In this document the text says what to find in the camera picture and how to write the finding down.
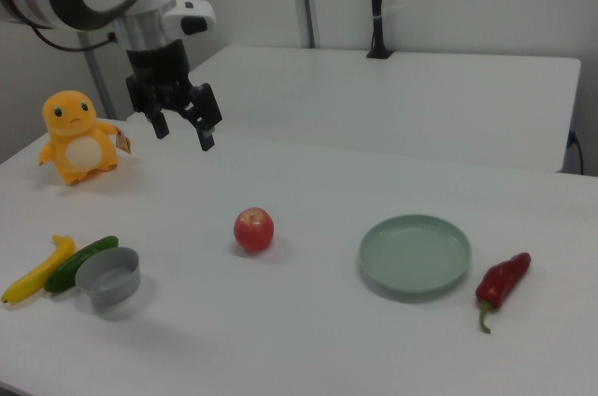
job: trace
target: yellow plush toy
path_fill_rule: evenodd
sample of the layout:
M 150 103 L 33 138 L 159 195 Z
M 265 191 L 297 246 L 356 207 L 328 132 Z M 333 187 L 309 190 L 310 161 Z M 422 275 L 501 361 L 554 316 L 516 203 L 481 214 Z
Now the yellow plush toy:
M 109 134 L 114 125 L 97 120 L 88 96 L 77 91 L 54 94 L 43 109 L 50 142 L 39 153 L 39 165 L 54 161 L 63 180 L 73 186 L 92 170 L 114 169 L 119 162 Z

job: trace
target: toy banana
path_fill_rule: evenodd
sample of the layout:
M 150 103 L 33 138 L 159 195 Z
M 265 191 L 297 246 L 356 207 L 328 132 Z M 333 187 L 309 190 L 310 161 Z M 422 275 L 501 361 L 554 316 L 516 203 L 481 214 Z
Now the toy banana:
M 3 303 L 19 303 L 44 287 L 50 275 L 75 252 L 75 242 L 68 236 L 54 235 L 56 251 L 37 268 L 15 281 L 2 295 Z

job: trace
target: toy cucumber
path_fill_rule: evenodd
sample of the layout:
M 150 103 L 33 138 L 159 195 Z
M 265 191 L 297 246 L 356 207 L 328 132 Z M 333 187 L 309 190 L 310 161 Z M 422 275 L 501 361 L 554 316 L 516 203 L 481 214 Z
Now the toy cucumber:
M 80 249 L 50 275 L 44 285 L 44 290 L 52 293 L 59 293 L 74 287 L 77 270 L 85 261 L 100 251 L 104 251 L 108 248 L 115 248 L 118 245 L 118 237 L 109 235 L 108 237 L 96 240 L 87 247 Z

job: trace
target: plate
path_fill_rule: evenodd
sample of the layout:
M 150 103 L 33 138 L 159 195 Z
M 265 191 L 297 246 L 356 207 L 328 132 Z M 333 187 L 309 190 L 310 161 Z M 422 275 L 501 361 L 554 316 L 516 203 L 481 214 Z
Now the plate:
M 469 268 L 471 248 L 453 224 L 409 215 L 372 228 L 360 247 L 360 265 L 379 286 L 401 293 L 442 290 Z

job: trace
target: red chili pepper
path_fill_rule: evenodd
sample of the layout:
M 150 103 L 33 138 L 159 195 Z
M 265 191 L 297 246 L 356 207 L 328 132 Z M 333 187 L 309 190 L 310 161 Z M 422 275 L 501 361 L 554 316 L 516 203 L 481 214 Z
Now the red chili pepper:
M 530 267 L 532 257 L 528 253 L 513 256 L 510 261 L 494 265 L 486 272 L 484 279 L 477 286 L 476 297 L 479 301 L 479 326 L 485 333 L 490 329 L 484 324 L 484 317 L 491 309 L 498 309 L 515 285 Z

